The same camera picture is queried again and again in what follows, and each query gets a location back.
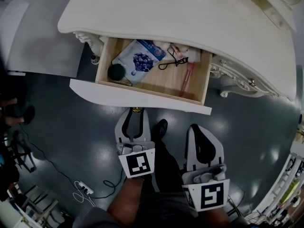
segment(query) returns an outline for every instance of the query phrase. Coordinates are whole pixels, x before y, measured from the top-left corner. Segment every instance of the drawer front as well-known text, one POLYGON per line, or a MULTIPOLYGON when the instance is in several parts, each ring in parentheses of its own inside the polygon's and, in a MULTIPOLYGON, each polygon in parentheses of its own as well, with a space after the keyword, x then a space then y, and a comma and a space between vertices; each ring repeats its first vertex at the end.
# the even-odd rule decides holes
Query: drawer front
POLYGON ((271 87, 265 84, 256 75, 246 70, 237 63, 222 56, 214 56, 212 59, 211 72, 221 71, 233 78, 239 87, 247 91, 259 91, 265 94, 278 95, 271 87))
POLYGON ((99 105, 168 108, 206 115, 211 114, 210 107, 172 99, 162 93, 148 94, 134 89, 130 90, 128 86, 124 85, 116 87, 71 79, 70 88, 85 100, 99 105))

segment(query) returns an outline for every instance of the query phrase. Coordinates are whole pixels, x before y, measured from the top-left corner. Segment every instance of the blueberry package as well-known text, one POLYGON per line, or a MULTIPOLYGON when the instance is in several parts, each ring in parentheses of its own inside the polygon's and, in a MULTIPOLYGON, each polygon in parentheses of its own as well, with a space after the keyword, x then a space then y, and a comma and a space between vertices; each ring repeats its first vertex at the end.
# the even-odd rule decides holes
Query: blueberry package
POLYGON ((166 53, 151 40, 134 40, 123 50, 112 64, 121 64, 125 68, 125 77, 137 84, 158 64, 166 53))

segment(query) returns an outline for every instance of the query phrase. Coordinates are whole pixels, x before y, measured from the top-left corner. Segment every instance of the open drawer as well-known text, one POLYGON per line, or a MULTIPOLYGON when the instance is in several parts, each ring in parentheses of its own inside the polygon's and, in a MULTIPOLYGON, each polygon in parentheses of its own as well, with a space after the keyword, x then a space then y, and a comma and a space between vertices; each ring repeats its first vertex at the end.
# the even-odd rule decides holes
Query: open drawer
POLYGON ((201 51, 200 62, 194 63, 193 73, 180 95, 187 64, 168 65, 165 70, 155 65, 141 82, 133 86, 113 83, 108 78, 108 68, 132 40, 103 37, 103 41, 95 83, 71 79, 70 87, 79 96, 100 105, 157 107, 211 114, 211 108, 204 106, 212 61, 210 52, 201 51))

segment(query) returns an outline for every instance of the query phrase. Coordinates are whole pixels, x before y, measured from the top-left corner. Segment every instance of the green object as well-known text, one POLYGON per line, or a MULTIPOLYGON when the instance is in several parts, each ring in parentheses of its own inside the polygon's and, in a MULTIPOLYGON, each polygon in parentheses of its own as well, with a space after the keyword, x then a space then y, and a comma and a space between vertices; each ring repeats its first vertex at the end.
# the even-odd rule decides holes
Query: green object
POLYGON ((119 81, 125 75, 125 68, 120 64, 113 64, 108 69, 108 77, 112 80, 119 81))

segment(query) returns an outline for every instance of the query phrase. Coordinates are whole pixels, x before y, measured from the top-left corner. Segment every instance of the person's foot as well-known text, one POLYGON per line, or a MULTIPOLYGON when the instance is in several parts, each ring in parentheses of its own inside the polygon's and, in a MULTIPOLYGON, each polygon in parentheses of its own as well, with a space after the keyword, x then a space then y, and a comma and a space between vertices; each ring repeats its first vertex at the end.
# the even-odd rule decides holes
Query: person's foot
POLYGON ((167 128, 168 128, 167 120, 161 119, 154 127, 152 139, 161 140, 165 136, 165 134, 167 132, 167 128))
POLYGON ((30 105, 23 114, 24 124, 29 124, 35 116, 35 108, 30 105))

